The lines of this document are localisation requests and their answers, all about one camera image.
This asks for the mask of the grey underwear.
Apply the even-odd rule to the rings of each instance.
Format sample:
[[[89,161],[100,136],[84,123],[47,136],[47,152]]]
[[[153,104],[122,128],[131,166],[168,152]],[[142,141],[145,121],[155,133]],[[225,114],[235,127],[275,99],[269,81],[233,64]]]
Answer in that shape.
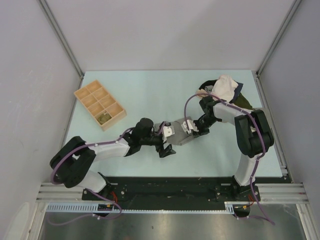
[[[184,131],[182,125],[185,122],[184,118],[180,118],[170,122],[169,128],[171,128],[173,134],[170,136],[163,136],[162,138],[166,143],[174,146],[183,146],[195,139],[192,133],[188,134]]]

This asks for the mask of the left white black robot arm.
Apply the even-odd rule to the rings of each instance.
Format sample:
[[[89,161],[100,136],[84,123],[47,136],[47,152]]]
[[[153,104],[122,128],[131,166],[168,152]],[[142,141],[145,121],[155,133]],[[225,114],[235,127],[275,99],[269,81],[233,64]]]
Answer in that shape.
[[[154,146],[160,158],[174,155],[171,144],[165,146],[167,138],[175,133],[169,122],[162,122],[155,130],[149,118],[142,118],[134,127],[125,130],[116,140],[87,143],[80,136],[72,137],[50,160],[50,181],[66,188],[81,187],[91,191],[98,199],[110,196],[110,183],[102,173],[90,168],[94,162],[114,157],[128,157],[143,146]]]

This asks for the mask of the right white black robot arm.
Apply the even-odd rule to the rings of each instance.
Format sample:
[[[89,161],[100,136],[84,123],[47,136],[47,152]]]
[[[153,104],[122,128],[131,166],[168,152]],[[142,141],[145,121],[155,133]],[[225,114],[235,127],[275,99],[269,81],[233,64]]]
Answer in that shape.
[[[226,121],[235,127],[237,146],[241,157],[236,173],[226,194],[242,201],[248,194],[254,194],[254,183],[259,161],[274,145],[274,136],[263,110],[249,111],[225,101],[203,97],[199,105],[204,114],[193,121],[194,137],[210,133],[216,122]]]

